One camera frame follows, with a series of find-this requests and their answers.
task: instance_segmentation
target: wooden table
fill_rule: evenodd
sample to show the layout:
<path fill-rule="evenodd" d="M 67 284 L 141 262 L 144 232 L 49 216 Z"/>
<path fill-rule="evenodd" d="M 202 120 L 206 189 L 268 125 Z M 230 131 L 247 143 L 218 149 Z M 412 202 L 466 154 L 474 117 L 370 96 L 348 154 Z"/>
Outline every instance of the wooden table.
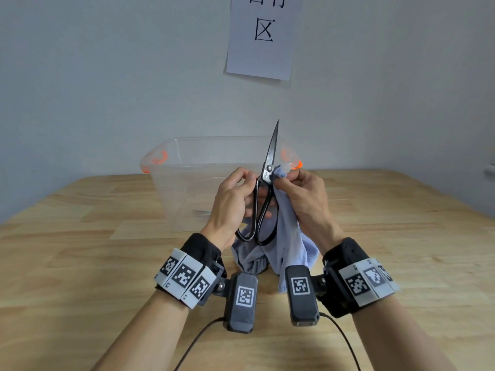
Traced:
<path fill-rule="evenodd" d="M 344 230 L 386 266 L 399 299 L 458 368 L 495 369 L 495 221 L 404 174 L 317 173 Z M 188 236 L 169 230 L 144 174 L 79 180 L 0 225 L 0 369 L 88 370 Z M 230 252 L 224 260 L 236 271 Z M 354 370 L 330 321 L 291 326 L 277 281 L 271 270 L 259 276 L 251 335 L 215 324 L 182 369 Z M 223 308 L 212 297 L 191 312 L 174 364 Z M 371 369 L 351 318 L 338 322 Z"/>

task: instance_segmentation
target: forearm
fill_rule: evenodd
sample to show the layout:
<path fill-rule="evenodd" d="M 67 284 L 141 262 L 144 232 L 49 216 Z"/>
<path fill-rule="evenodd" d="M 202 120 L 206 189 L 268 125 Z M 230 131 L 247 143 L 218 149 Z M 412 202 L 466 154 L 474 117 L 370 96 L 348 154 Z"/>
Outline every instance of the forearm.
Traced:
<path fill-rule="evenodd" d="M 356 312 L 352 318 L 375 371 L 456 369 L 393 295 Z"/>
<path fill-rule="evenodd" d="M 188 313 L 177 299 L 155 291 L 93 370 L 167 369 Z"/>

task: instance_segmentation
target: plastic container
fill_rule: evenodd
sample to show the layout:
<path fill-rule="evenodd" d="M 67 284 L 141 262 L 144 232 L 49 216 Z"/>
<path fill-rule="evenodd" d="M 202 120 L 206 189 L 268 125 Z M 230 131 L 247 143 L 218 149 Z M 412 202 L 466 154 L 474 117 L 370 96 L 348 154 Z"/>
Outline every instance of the plastic container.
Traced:
<path fill-rule="evenodd" d="M 165 216 L 175 231 L 199 231 L 208 220 L 220 183 L 237 167 L 261 173 L 271 136 L 175 138 L 141 159 L 151 173 Z M 278 138 L 275 165 L 288 172 L 302 166 L 294 150 Z"/>

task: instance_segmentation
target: light blue cloth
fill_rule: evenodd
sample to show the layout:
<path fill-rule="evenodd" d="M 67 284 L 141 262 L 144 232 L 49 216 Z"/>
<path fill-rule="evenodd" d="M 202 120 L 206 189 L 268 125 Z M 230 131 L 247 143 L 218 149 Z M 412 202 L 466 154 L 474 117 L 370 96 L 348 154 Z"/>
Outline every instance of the light blue cloth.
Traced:
<path fill-rule="evenodd" d="M 277 177 L 286 176 L 280 167 L 276 168 L 273 174 Z M 266 246 L 259 246 L 254 241 L 245 243 L 236 238 L 232 245 L 232 254 L 238 267 L 251 274 L 263 272 L 270 264 L 280 276 L 278 289 L 283 293 L 287 291 L 285 268 L 296 265 L 311 268 L 319 251 L 314 242 L 301 232 L 287 194 L 277 188 L 274 190 L 279 205 L 277 236 Z M 276 221 L 276 216 L 264 219 L 260 239 L 266 239 L 271 234 Z M 243 234 L 248 234 L 250 230 L 251 222 L 247 224 Z"/>

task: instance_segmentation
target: hand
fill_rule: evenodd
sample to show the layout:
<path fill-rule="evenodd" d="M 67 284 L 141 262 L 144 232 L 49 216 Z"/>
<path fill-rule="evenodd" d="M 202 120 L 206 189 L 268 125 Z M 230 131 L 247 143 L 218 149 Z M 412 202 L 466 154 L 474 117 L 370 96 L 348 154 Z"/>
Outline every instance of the hand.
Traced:
<path fill-rule="evenodd" d="M 312 239 L 322 255 L 342 242 L 343 230 L 330 213 L 325 183 L 319 176 L 298 169 L 286 178 L 276 179 L 275 187 L 287 193 L 302 232 Z"/>
<path fill-rule="evenodd" d="M 242 179 L 244 183 L 237 186 Z M 248 197 L 254 190 L 256 179 L 254 172 L 237 168 L 218 187 L 210 218 L 201 230 L 201 234 L 220 251 L 232 245 L 235 232 L 244 215 L 250 216 L 248 215 L 249 209 L 246 209 L 246 202 L 250 203 Z"/>

